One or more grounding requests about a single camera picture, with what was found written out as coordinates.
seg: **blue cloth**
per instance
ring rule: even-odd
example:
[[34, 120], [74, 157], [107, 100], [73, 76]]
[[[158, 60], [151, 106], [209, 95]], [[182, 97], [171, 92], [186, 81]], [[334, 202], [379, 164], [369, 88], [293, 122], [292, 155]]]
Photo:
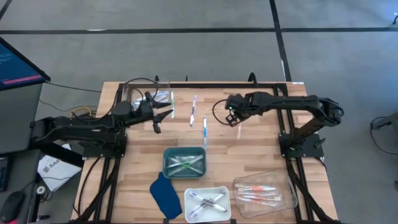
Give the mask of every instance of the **blue cloth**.
[[172, 182], [164, 177], [163, 173], [159, 173], [157, 180], [152, 183], [149, 190], [167, 219], [174, 219], [182, 213], [180, 199]]

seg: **white bowl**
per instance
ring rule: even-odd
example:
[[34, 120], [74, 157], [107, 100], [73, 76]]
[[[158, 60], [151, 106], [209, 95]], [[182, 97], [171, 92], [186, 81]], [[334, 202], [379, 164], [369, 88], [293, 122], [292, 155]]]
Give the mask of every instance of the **white bowl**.
[[[200, 205], [201, 202], [192, 198], [190, 192], [195, 192], [197, 195], [205, 198], [211, 199], [219, 195], [220, 192], [225, 192], [225, 195], [221, 197], [217, 203], [218, 205], [227, 209], [226, 212], [219, 212], [214, 208], [206, 207], [197, 216], [191, 218], [189, 216], [189, 211], [194, 209], [196, 206]], [[185, 220], [189, 223], [200, 223], [200, 222], [217, 222], [226, 221], [231, 219], [231, 202], [229, 201], [229, 190], [225, 186], [221, 187], [210, 187], [204, 189], [187, 189], [184, 193], [184, 203], [185, 203]]]

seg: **computer monitor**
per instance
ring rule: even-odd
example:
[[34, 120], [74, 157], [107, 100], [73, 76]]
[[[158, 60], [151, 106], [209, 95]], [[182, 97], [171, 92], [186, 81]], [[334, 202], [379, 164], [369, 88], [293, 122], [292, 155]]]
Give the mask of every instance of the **computer monitor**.
[[0, 91], [50, 81], [50, 77], [0, 37]]

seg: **wooden tabletop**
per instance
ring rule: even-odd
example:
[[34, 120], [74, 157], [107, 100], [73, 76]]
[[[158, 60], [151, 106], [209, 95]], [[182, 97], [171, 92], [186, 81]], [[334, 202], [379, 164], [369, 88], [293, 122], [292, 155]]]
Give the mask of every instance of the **wooden tabletop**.
[[[98, 116], [105, 114], [112, 105], [119, 82], [104, 83], [99, 101]], [[307, 95], [303, 83], [287, 83], [289, 96]], [[229, 188], [232, 217], [238, 223], [295, 223], [294, 210], [288, 209], [261, 215], [251, 219], [243, 218], [234, 199], [232, 182], [237, 177], [258, 174], [276, 168], [286, 168], [285, 159], [280, 156], [277, 135], [280, 133], [276, 110], [253, 116], [242, 123], [240, 134], [238, 127], [231, 128], [218, 123], [211, 108], [218, 100], [226, 99], [230, 94], [253, 91], [266, 91], [273, 94], [270, 88], [175, 88], [175, 117], [166, 118], [161, 124], [161, 134], [155, 134], [152, 122], [138, 124], [127, 130], [128, 145], [126, 155], [121, 160], [116, 197], [113, 207], [113, 223], [162, 223], [165, 218], [155, 200], [149, 193], [149, 186], [156, 180], [162, 170], [162, 155], [165, 149], [175, 146], [203, 145], [203, 117], [208, 122], [207, 172], [200, 179], [172, 180], [174, 189], [184, 206], [183, 193], [187, 188], [204, 188], [226, 186]], [[193, 97], [197, 95], [196, 125], [190, 127], [189, 120]], [[216, 115], [224, 120], [228, 114], [221, 103], [216, 107]], [[309, 121], [312, 116], [306, 111], [293, 111], [296, 127]], [[88, 169], [94, 162], [91, 158], [85, 162], [81, 184]], [[104, 159], [100, 160], [83, 191], [81, 207], [84, 210], [98, 192]], [[310, 193], [319, 206], [332, 218], [337, 218], [331, 196], [325, 168], [313, 158], [303, 158], [305, 175]], [[302, 214], [305, 218], [305, 207], [299, 194]], [[104, 218], [108, 196], [103, 200], [101, 217]], [[185, 223], [182, 213], [171, 223]]]

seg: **teal plastic tray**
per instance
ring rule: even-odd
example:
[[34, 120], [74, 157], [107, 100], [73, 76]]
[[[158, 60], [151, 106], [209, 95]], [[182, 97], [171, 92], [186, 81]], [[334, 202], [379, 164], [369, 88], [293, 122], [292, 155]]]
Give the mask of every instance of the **teal plastic tray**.
[[[170, 171], [176, 169], [178, 167], [167, 168], [169, 165], [173, 164], [170, 161], [170, 157], [178, 157], [178, 156], [200, 156], [203, 158], [192, 164], [192, 167], [202, 171], [202, 174], [199, 174], [191, 169], [183, 169], [180, 172], [175, 173], [174, 175], [169, 175]], [[206, 151], [202, 147], [171, 147], [164, 151], [163, 153], [163, 175], [169, 179], [178, 179], [178, 178], [199, 178], [206, 173]]]

